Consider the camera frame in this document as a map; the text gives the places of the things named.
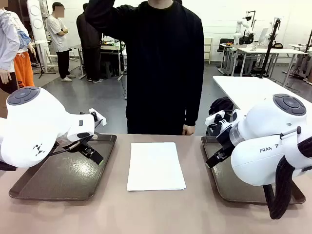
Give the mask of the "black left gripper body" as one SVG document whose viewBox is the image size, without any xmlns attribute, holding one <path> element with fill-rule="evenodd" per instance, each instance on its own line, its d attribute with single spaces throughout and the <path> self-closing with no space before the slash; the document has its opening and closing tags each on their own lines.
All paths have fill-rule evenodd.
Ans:
<svg viewBox="0 0 312 234">
<path fill-rule="evenodd" d="M 92 156 L 92 154 L 94 153 L 94 149 L 87 143 L 81 143 L 78 146 L 78 151 L 84 156 Z"/>
</svg>

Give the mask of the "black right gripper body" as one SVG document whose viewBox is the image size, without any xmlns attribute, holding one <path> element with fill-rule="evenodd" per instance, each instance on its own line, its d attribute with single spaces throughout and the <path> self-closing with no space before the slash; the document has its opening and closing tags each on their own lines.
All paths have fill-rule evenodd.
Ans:
<svg viewBox="0 0 312 234">
<path fill-rule="evenodd" d="M 220 150 L 216 152 L 217 156 L 231 156 L 235 146 L 230 140 L 230 130 L 224 130 L 217 137 L 216 140 L 222 146 Z"/>
</svg>

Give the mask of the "person left hand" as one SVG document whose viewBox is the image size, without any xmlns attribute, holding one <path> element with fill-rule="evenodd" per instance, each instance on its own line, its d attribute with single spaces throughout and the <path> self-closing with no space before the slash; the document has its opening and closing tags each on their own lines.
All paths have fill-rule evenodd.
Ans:
<svg viewBox="0 0 312 234">
<path fill-rule="evenodd" d="M 195 133 L 195 126 L 188 126 L 186 124 L 183 125 L 182 134 L 184 136 L 191 136 Z"/>
</svg>

